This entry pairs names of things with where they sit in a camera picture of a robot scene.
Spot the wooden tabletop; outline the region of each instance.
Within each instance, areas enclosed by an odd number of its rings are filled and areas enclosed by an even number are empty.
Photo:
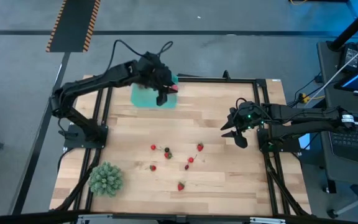
[[[285,104],[281,81],[266,81],[270,102]],[[262,90],[259,95],[263,101]],[[93,197],[91,210],[272,215],[256,129],[244,133],[249,144],[246,149],[237,147],[231,138],[221,137],[225,132],[220,131],[220,127],[238,97],[254,101],[252,85],[181,82],[174,110],[151,110],[132,105],[130,87],[113,89],[107,122],[108,141],[100,161],[109,161],[123,170],[124,188],[114,198]],[[81,96],[76,109],[90,118],[95,100],[96,92]],[[196,149],[199,142],[204,144],[201,152]],[[167,160],[162,151],[150,150],[151,144],[168,146],[173,158]],[[50,208],[59,206],[76,185],[84,151],[74,149],[63,158]],[[187,159],[196,155],[194,163],[185,170]],[[280,153],[280,156],[287,188],[303,209],[310,212],[300,163],[289,153]],[[150,171],[149,165],[155,165],[157,170]],[[180,192],[178,182],[185,182],[185,189]],[[87,191],[86,185],[80,208],[85,207]],[[277,186],[276,196],[282,212]]]

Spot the concrete floor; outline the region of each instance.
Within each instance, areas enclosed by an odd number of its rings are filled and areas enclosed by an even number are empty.
[[[55,23],[61,1],[0,0],[0,29],[48,29]],[[287,0],[102,1],[96,30],[302,30],[342,31],[353,21],[348,6],[307,2],[292,6]],[[169,41],[173,47],[162,60],[173,72],[220,77],[279,78],[287,101],[319,72],[316,43],[327,38],[253,36],[94,36],[89,52],[71,54],[63,82],[100,74],[112,42],[123,39],[139,52],[156,52]],[[0,215],[9,212],[24,163],[55,81],[63,54],[48,54],[48,36],[0,36]],[[136,58],[119,46],[113,63]],[[316,88],[312,84],[305,89]],[[23,212],[48,210],[57,175],[63,138],[52,118]],[[312,211],[326,217],[354,199],[349,185],[339,183],[337,195],[320,188],[324,172],[303,167]],[[358,207],[340,217],[358,221]]]

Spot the black desk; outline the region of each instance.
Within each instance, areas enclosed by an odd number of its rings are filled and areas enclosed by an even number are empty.
[[[325,42],[318,43],[317,48],[321,74],[324,82],[327,82],[337,72],[336,65],[339,61],[340,53],[330,51]],[[343,74],[339,74],[335,80],[339,80],[342,77]],[[358,96],[354,96],[349,91],[334,89],[333,86],[327,86],[324,90],[326,97],[318,104],[325,104],[327,107],[341,105],[351,113],[358,114]],[[327,178],[358,185],[358,163],[348,161],[332,153],[327,131],[321,133],[321,147],[323,148]]]

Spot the teal cloth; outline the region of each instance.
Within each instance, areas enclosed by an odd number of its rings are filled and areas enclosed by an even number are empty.
[[[179,80],[176,75],[172,75],[174,84],[178,84]],[[177,94],[168,94],[167,102],[162,106],[157,106],[158,91],[151,88],[144,88],[138,84],[132,84],[131,102],[139,108],[163,108],[172,109],[177,105]]]

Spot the green succulent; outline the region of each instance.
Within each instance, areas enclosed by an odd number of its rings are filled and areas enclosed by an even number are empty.
[[[92,169],[89,177],[89,187],[97,196],[116,196],[116,192],[122,189],[122,172],[118,166],[112,166],[109,162],[103,162]]]

